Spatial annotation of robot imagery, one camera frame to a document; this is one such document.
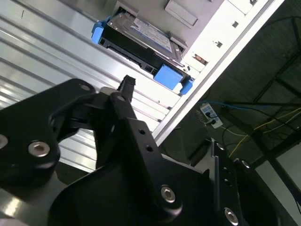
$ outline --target white label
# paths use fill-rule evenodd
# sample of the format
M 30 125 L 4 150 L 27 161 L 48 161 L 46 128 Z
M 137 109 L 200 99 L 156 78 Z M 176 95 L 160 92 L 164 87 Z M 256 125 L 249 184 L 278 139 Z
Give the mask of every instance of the white label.
M 162 32 L 156 27 L 154 27 L 151 24 L 147 24 L 137 18 L 134 20 L 134 23 L 137 25 L 137 27 L 131 26 L 131 28 L 134 28 L 136 31 L 140 32 L 142 35 L 154 41 L 163 48 L 167 49 L 171 53 L 173 52 L 171 49 L 169 38 L 162 34 Z

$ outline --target black cable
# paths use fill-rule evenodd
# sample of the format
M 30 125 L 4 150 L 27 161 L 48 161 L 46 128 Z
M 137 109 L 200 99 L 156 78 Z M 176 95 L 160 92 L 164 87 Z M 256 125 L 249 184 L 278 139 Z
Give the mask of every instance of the black cable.
M 264 115 L 266 115 L 266 116 L 268 116 L 268 117 L 270 117 L 270 118 L 272 118 L 272 119 L 275 119 L 275 120 L 277 120 L 278 122 L 280 122 L 281 124 L 283 124 L 283 125 L 289 127 L 289 128 L 292 129 L 294 132 L 296 132 L 296 130 L 295 130 L 293 127 L 291 127 L 290 125 L 286 124 L 284 121 L 281 121 L 281 120 L 279 120 L 278 118 L 276 118 L 276 117 L 274 117 L 274 116 L 272 116 L 272 115 L 269 115 L 269 114 L 267 114 L 267 113 L 265 113 L 265 112 L 263 112 L 263 111 L 260 111 L 260 110 L 258 110 L 258 109 L 255 109 L 255 108 L 251 108 L 251 107 L 246 107 L 246 108 L 247 108 L 247 109 L 250 109 L 250 110 L 257 111 L 257 112 L 260 112 L 260 113 L 262 113 L 262 114 L 264 114 Z
M 226 127 L 226 128 L 224 129 L 224 131 L 222 132 L 222 146 L 224 146 L 225 148 L 226 148 L 226 145 L 225 145 L 224 136 L 225 136 L 226 131 L 227 131 L 229 128 L 231 128 L 232 126 L 234 126 L 234 125 L 233 125 L 233 124 L 232 124 L 232 125 L 229 125 L 229 126 Z
M 209 119 L 215 119 L 215 118 L 218 118 L 218 116 L 211 117 L 211 116 L 210 116 L 210 112 L 207 112 L 207 113 L 206 113 L 206 116 L 207 116 Z
M 295 199 L 295 202 L 296 202 L 296 205 L 297 205 L 298 211 L 299 211 L 299 213 L 301 214 L 300 207 L 299 207 L 299 204 L 298 204 L 298 202 L 297 202 L 297 200 L 296 200 L 296 199 Z

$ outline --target cable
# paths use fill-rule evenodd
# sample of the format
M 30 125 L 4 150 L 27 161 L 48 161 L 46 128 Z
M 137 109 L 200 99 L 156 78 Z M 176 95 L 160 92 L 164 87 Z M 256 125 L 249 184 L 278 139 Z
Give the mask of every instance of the cable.
M 223 106 L 227 106 L 227 107 L 231 107 L 231 108 L 239 109 L 239 110 L 250 110 L 250 108 L 248 108 L 248 107 L 238 107 L 238 106 L 225 104 L 223 102 L 215 101 L 215 100 L 202 100 L 202 101 L 198 101 L 198 103 L 212 103 L 212 104 L 223 105 Z
M 299 207 L 299 204 L 298 204 L 298 202 L 297 202 L 297 200 L 296 200 L 296 199 L 295 199 L 295 202 L 296 202 L 296 205 L 297 205 L 298 211 L 299 211 L 299 213 L 301 214 L 300 207 Z
M 296 110 L 293 110 L 293 111 L 291 111 L 291 112 L 289 112 L 289 113 L 287 113 L 287 114 L 285 114 L 285 115 L 282 115 L 282 116 L 278 117 L 277 119 L 278 119 L 278 120 L 279 120 L 279 119 L 282 119 L 282 118 L 284 118 L 284 117 L 286 117 L 286 116 L 288 116 L 288 115 L 290 115 L 290 114 L 293 114 L 294 112 L 296 112 L 296 111 L 298 111 L 298 110 L 300 110 L 300 109 L 301 109 L 301 107 L 299 107 L 299 108 L 297 108 Z M 265 125 L 268 125 L 268 124 L 270 124 L 270 123 L 272 123 L 272 122 L 274 122 L 274 121 L 276 121 L 276 119 L 273 119 L 273 120 L 271 120 L 271 121 L 269 121 L 269 122 L 263 123 L 263 124 L 257 126 L 254 130 L 257 130 L 257 129 L 259 129 L 259 128 L 265 126 Z M 249 135 L 245 135 L 245 136 L 240 140 L 240 142 L 236 145 L 236 147 L 235 147 L 235 148 L 233 149 L 233 151 L 230 153 L 229 157 L 231 157 L 231 156 L 233 155 L 233 153 L 238 149 L 239 145 L 240 145 L 240 144 L 241 144 L 248 136 L 249 136 Z
M 293 120 L 294 118 L 296 118 L 296 117 L 297 117 L 298 115 L 300 115 L 300 114 L 301 114 L 301 112 L 297 113 L 297 114 L 294 115 L 292 118 L 290 118 L 289 120 L 287 120 L 286 123 L 290 122 L 291 120 Z M 283 127 L 283 126 L 284 126 L 284 124 L 283 124 L 283 125 L 280 125 L 280 126 L 277 126 L 277 127 L 275 127 L 275 128 L 272 128 L 272 129 L 270 129 L 270 130 L 268 130 L 268 131 L 264 131 L 263 133 L 269 133 L 269 132 L 274 131 L 274 130 L 276 130 L 276 129 L 280 128 L 280 127 Z
M 251 141 L 251 139 L 249 139 L 249 140 L 246 140 L 245 142 L 243 142 L 242 144 L 245 144 L 245 143 L 248 143 L 248 142 L 250 142 Z M 225 147 L 228 147 L 228 146 L 230 146 L 230 145 L 237 145 L 238 144 L 238 142 L 235 142 L 235 143 L 230 143 L 230 144 L 227 144 Z
M 290 125 L 286 124 L 285 122 L 279 120 L 279 118 L 275 118 L 274 116 L 269 115 L 269 114 L 267 114 L 267 113 L 265 113 L 265 112 L 263 112 L 263 111 L 260 111 L 260 110 L 258 110 L 258 109 L 255 109 L 255 108 L 250 108 L 250 109 L 251 109 L 251 110 L 254 110 L 254 111 L 257 111 L 257 112 L 260 112 L 260 113 L 262 113 L 262 114 L 264 114 L 264 115 L 266 115 L 266 116 L 268 116 L 268 117 L 270 117 L 270 118 L 273 118 L 274 120 L 276 120 L 276 121 L 282 123 L 283 125 L 286 125 L 287 127 L 289 127 L 290 129 L 292 129 L 293 131 L 296 131 L 292 126 L 290 126 Z
M 257 112 L 260 112 L 270 118 L 273 118 L 274 120 L 277 120 L 279 121 L 280 123 L 288 126 L 289 128 L 291 128 L 293 131 L 296 131 L 293 127 L 291 127 L 290 125 L 287 125 L 285 122 L 279 120 L 278 118 L 275 118 L 274 116 L 272 115 L 269 115 L 263 111 L 260 111 L 258 109 L 255 109 L 255 108 L 250 108 L 250 107 L 237 107 L 237 106 L 233 106 L 233 105 L 228 105 L 228 104 L 225 104 L 225 103 L 222 103 L 222 102 L 219 102 L 219 101 L 199 101 L 198 103 L 213 103 L 213 104 L 218 104 L 218 105 L 223 105 L 223 106 L 228 106 L 228 107 L 231 107 L 231 108 L 235 108 L 235 109 L 239 109 L 239 110 L 253 110 L 253 111 L 257 111 Z
M 236 135 L 236 136 L 240 136 L 240 137 L 244 137 L 244 136 L 245 136 L 245 134 L 234 133 L 234 132 L 232 132 L 230 129 L 225 128 L 225 127 L 223 127 L 223 126 L 220 126 L 219 128 L 222 128 L 222 129 L 224 129 L 224 130 L 227 130 L 229 133 L 232 133 L 233 135 Z
M 224 135 L 225 135 L 226 131 L 229 130 L 229 128 L 231 128 L 232 126 L 234 126 L 234 125 L 229 125 L 229 126 L 228 126 L 227 128 L 225 128 L 224 131 L 222 132 L 222 145 L 223 145 L 224 147 L 226 147 L 226 146 L 225 146 Z

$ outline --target silver screw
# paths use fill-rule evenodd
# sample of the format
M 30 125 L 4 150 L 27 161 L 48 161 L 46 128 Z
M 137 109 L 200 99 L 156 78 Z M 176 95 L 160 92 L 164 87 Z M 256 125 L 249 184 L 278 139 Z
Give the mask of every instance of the silver screw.
M 242 160 L 241 163 L 242 163 L 246 168 L 248 168 L 248 169 L 250 168 L 250 165 L 249 165 L 246 161 Z
M 81 87 L 82 89 L 86 90 L 86 91 L 89 91 L 89 90 L 90 90 L 90 88 L 89 88 L 88 86 L 86 86 L 86 85 L 80 85 L 80 87 Z
M 161 195 L 166 202 L 173 203 L 175 201 L 175 194 L 170 187 L 163 186 L 161 188 Z
M 29 154 L 31 154 L 35 157 L 44 157 L 44 156 L 48 155 L 49 151 L 50 151 L 49 145 L 42 141 L 32 142 L 28 146 Z
M 216 145 L 217 145 L 221 150 L 225 150 L 224 147 L 223 147 L 221 144 L 216 143 Z
M 229 208 L 225 208 L 225 216 L 232 225 L 238 225 L 238 218 Z
M 7 137 L 0 134 L 0 149 L 4 148 L 7 144 L 8 144 Z

